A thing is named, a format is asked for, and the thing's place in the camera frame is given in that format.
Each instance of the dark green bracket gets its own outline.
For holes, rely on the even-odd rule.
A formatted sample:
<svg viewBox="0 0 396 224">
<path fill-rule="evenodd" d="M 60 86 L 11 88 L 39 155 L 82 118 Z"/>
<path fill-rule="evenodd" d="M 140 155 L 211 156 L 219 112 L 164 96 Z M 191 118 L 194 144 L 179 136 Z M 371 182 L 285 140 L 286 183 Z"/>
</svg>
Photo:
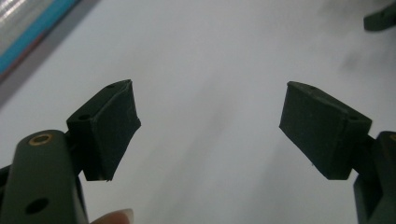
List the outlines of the dark green bracket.
<svg viewBox="0 0 396 224">
<path fill-rule="evenodd" d="M 354 184 L 360 224 L 396 223 L 396 133 L 368 135 L 372 121 L 320 89 L 289 82 L 280 129 L 328 179 Z"/>
<path fill-rule="evenodd" d="M 68 120 L 69 132 L 47 130 L 22 139 L 0 170 L 0 223 L 87 224 L 78 174 L 111 180 L 140 120 L 132 81 L 111 84 Z"/>
</svg>

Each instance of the dark green plastic part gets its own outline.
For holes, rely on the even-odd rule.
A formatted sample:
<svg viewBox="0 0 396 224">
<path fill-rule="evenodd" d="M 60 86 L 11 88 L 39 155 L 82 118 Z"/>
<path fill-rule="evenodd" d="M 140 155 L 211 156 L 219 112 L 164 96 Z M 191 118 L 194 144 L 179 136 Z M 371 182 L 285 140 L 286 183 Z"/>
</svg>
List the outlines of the dark green plastic part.
<svg viewBox="0 0 396 224">
<path fill-rule="evenodd" d="M 50 136 L 31 145 L 35 136 Z M 64 133 L 32 134 L 17 146 L 7 180 L 1 224 L 88 223 Z"/>
<path fill-rule="evenodd" d="M 364 29 L 383 31 L 396 25 L 396 3 L 364 18 Z"/>
<path fill-rule="evenodd" d="M 0 212 L 2 210 L 4 191 L 6 189 L 6 183 L 8 179 L 10 165 L 0 169 Z"/>
<path fill-rule="evenodd" d="M 354 184 L 360 224 L 396 223 L 396 133 L 382 132 L 370 150 L 378 181 Z"/>
<path fill-rule="evenodd" d="M 289 82 L 280 129 L 328 179 L 347 179 L 372 121 L 318 88 Z"/>
<path fill-rule="evenodd" d="M 75 150 L 84 152 L 81 168 L 87 180 L 111 180 L 140 120 L 132 81 L 111 84 L 77 110 L 67 126 Z"/>
</svg>

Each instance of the screw hole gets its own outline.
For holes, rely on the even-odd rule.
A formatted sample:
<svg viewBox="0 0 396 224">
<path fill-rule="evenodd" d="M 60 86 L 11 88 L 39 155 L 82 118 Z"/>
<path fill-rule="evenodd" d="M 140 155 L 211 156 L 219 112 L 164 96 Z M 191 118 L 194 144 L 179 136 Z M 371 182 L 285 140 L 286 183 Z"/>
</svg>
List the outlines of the screw hole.
<svg viewBox="0 0 396 224">
<path fill-rule="evenodd" d="M 34 147 L 41 146 L 41 145 L 47 144 L 51 138 L 52 138 L 51 134 L 43 133 L 43 134 L 37 135 L 37 136 L 33 137 L 32 139 L 30 139 L 29 144 Z"/>
<path fill-rule="evenodd" d="M 81 115 L 78 117 L 79 120 L 86 120 L 89 119 L 91 116 L 90 115 Z"/>
<path fill-rule="evenodd" d="M 46 198 L 40 198 L 32 203 L 29 203 L 29 205 L 26 206 L 25 213 L 27 215 L 32 215 L 41 212 L 44 208 L 47 207 L 49 204 L 49 200 Z"/>
</svg>

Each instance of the white background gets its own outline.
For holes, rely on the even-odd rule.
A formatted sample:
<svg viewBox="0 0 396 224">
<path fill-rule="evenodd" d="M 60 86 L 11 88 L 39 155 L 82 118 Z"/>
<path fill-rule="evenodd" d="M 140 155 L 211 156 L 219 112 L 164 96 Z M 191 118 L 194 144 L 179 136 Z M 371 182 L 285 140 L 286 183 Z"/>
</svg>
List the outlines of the white background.
<svg viewBox="0 0 396 224">
<path fill-rule="evenodd" d="M 82 1 L 0 85 L 0 165 L 129 78 L 142 127 L 112 182 L 83 182 L 90 220 L 357 223 L 356 174 L 326 180 L 278 124 L 294 80 L 396 130 L 396 29 L 362 28 L 389 2 Z"/>
</svg>

